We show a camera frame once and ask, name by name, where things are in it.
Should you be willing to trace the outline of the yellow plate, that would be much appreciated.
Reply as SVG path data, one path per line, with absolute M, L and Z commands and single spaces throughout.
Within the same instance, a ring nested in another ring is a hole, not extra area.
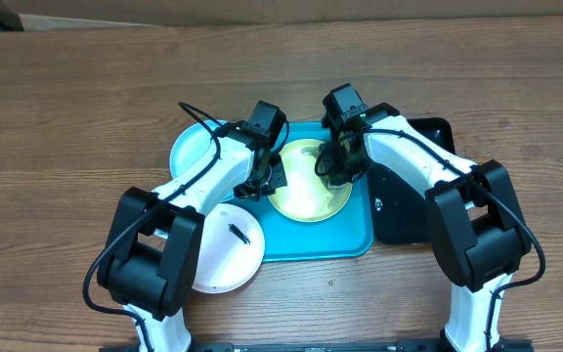
M 315 173 L 319 146 L 324 141 L 300 139 L 286 144 L 281 161 L 287 185 L 277 188 L 269 201 L 282 215 L 299 222 L 324 221 L 339 212 L 352 193 L 350 183 L 331 186 Z

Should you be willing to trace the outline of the green sponge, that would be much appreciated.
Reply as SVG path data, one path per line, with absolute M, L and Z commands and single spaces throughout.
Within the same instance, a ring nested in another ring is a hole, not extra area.
M 327 183 L 332 189 L 340 189 L 352 185 L 353 181 L 347 177 L 329 177 Z

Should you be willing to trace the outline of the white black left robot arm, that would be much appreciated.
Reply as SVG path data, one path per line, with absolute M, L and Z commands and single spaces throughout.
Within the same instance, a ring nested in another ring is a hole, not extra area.
M 179 177 L 120 198 L 104 250 L 86 275 L 134 321 L 140 351 L 189 351 L 183 306 L 195 281 L 204 219 L 228 193 L 269 196 L 286 186 L 268 138 L 245 130 L 211 133 L 211 146 Z

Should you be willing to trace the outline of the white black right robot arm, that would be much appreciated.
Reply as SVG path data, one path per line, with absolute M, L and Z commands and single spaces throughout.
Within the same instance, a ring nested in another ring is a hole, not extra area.
M 506 169 L 443 149 L 387 104 L 328 104 L 322 125 L 331 140 L 315 171 L 329 183 L 377 163 L 423 196 L 434 256 L 453 284 L 444 348 L 495 350 L 500 301 L 532 246 Z

